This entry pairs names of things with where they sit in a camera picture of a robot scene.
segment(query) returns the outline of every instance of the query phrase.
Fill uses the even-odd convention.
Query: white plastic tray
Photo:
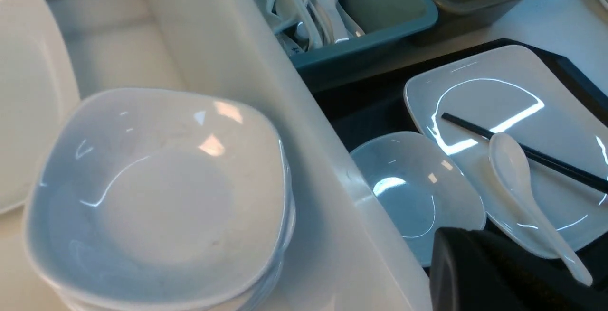
[[[219,95],[264,112],[293,169],[297,225],[260,311],[427,311],[428,277],[251,0],[52,4],[83,97],[117,86]],[[0,309],[65,311],[0,218]]]

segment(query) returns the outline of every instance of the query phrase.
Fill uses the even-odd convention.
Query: black chopstick
[[[484,127],[480,127],[475,125],[475,123],[470,123],[469,121],[463,120],[458,116],[454,116],[450,113],[443,113],[441,118],[454,123],[454,125],[458,125],[463,129],[467,129],[475,134],[481,135],[488,140],[492,138],[494,133],[485,129]],[[591,188],[595,188],[595,190],[599,192],[603,192],[604,194],[608,194],[608,181],[606,179],[602,179],[596,175],[593,175],[587,171],[576,168],[575,166],[571,166],[570,164],[563,162],[559,159],[551,157],[550,155],[546,155],[537,151],[535,149],[531,149],[526,145],[519,144],[522,147],[523,152],[526,153],[526,157],[547,166],[550,169],[553,169],[563,175],[571,177],[584,185],[590,186]]]

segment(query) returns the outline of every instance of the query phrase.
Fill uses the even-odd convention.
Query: black tray
[[[554,75],[597,119],[608,126],[608,97],[580,72],[568,58],[511,39],[490,41],[476,47],[433,58],[395,71],[345,84],[314,95],[332,127],[348,151],[384,134],[399,131],[417,132],[403,100],[406,82],[425,71],[450,64],[478,53],[504,47],[522,45],[532,50],[551,69]],[[486,230],[506,237],[500,229],[487,222]],[[578,251],[593,275],[593,287],[608,290],[608,234],[604,234]],[[566,270],[560,260],[549,260]]]

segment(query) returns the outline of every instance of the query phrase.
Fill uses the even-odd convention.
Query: white tabletop
[[[504,37],[567,56],[608,94],[608,11],[596,0],[524,0],[490,28],[431,47],[405,48],[368,72],[388,71]],[[0,216],[0,310],[67,311],[29,268],[20,219],[21,209]]]

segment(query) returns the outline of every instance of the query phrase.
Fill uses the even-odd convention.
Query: white plate
[[[422,266],[439,227],[483,229],[484,203],[437,145],[415,132],[369,140],[351,153],[363,177]]]
[[[37,161],[80,101],[44,0],[0,0],[0,214],[19,207]]]
[[[215,97],[126,88],[87,98],[24,213],[51,285],[109,309],[204,309],[273,263],[289,213],[278,133]]]
[[[526,250],[556,258],[492,184],[488,142],[441,119],[449,112],[597,176],[608,176],[608,130],[532,51],[510,45],[418,75],[404,97],[417,128],[436,141],[482,194],[491,220]],[[541,210],[574,250],[608,231],[606,195],[530,161]]]

